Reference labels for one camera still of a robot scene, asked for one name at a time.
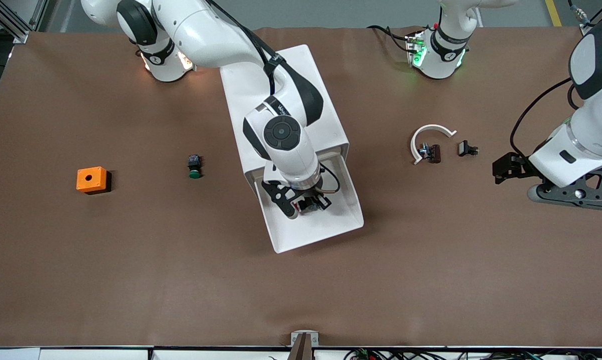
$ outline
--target white box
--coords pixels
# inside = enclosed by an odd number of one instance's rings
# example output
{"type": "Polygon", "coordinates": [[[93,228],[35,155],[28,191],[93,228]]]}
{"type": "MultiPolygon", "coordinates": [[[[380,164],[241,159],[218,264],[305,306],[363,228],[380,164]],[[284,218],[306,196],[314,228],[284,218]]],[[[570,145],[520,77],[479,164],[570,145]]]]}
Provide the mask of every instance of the white box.
{"type": "Polygon", "coordinates": [[[260,186],[266,160],[256,153],[243,135],[245,115],[269,96],[267,77],[259,66],[252,63],[236,63],[221,68],[223,89],[243,173],[259,198],[272,246],[277,253],[282,253],[362,227],[363,212],[345,165],[349,141],[310,48],[307,45],[299,45],[278,53],[294,70],[319,89],[323,96],[321,118],[305,130],[319,155],[319,160],[333,170],[341,182],[341,191],[327,195],[332,202],[328,209],[288,219],[260,186]]]}

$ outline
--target green button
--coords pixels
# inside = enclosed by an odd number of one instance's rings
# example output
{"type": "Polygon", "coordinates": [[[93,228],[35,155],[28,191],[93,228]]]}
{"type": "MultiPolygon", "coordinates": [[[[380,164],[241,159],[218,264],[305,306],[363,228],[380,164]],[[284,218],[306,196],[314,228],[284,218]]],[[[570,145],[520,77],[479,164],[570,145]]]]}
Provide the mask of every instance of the green button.
{"type": "Polygon", "coordinates": [[[198,170],[192,170],[189,172],[189,177],[191,179],[200,179],[201,178],[201,173],[198,170]]]}

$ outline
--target orange cube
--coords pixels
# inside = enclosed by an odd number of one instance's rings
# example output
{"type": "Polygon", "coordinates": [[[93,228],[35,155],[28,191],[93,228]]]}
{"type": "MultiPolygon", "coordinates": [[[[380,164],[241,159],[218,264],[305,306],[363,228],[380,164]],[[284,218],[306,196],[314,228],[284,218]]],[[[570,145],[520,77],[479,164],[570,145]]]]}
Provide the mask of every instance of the orange cube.
{"type": "Polygon", "coordinates": [[[88,195],[112,191],[112,174],[102,166],[82,168],[76,176],[76,189],[88,195]]]}

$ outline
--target cable connector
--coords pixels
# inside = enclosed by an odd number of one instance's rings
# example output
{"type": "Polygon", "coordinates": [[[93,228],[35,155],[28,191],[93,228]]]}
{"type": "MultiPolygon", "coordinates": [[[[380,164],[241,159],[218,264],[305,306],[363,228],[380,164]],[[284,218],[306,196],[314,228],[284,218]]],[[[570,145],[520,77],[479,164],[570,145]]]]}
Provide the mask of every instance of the cable connector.
{"type": "Polygon", "coordinates": [[[584,27],[589,25],[589,19],[587,18],[587,14],[583,9],[576,7],[576,5],[570,6],[570,10],[574,14],[574,18],[577,19],[578,22],[581,23],[584,27]]]}

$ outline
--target white curved handle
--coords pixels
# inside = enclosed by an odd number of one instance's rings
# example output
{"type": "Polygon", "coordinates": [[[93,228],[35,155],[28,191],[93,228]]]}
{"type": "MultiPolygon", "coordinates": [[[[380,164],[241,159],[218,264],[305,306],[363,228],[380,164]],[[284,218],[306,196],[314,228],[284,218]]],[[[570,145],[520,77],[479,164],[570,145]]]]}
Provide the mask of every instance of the white curved handle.
{"type": "Polygon", "coordinates": [[[423,157],[420,155],[419,150],[417,150],[416,142],[417,135],[419,135],[420,132],[424,132],[425,130],[437,130],[438,132],[447,135],[448,138],[451,138],[452,136],[454,136],[454,134],[456,134],[456,130],[450,131],[445,126],[435,125],[433,123],[431,125],[421,126],[417,130],[417,132],[414,133],[412,140],[410,141],[410,150],[412,150],[412,156],[416,160],[414,162],[415,165],[418,164],[421,160],[423,160],[423,157]]]}

